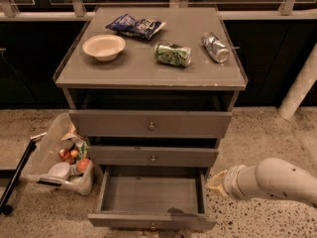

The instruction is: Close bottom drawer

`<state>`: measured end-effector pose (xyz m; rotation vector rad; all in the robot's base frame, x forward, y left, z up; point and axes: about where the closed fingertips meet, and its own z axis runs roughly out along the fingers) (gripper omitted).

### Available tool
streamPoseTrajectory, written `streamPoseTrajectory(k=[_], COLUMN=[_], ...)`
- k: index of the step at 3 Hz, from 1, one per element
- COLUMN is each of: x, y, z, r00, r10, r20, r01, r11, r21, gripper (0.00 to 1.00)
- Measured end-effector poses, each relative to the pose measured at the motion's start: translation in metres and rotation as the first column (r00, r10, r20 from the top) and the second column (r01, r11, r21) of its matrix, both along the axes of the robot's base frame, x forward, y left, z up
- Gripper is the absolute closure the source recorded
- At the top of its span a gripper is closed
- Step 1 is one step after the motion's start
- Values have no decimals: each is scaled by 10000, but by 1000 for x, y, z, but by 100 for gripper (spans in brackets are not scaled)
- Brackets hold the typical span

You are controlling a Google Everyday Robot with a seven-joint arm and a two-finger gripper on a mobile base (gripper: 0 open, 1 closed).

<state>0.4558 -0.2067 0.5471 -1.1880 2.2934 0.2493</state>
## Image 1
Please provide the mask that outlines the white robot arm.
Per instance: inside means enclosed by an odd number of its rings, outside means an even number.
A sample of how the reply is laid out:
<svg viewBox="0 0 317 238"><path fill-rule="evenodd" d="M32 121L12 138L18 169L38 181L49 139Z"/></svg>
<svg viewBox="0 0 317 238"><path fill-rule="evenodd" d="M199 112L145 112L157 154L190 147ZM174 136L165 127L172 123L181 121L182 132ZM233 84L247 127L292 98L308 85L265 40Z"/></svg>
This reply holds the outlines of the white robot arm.
<svg viewBox="0 0 317 238"><path fill-rule="evenodd" d="M207 188L235 200L317 206L316 109L236 107Z"/></svg>

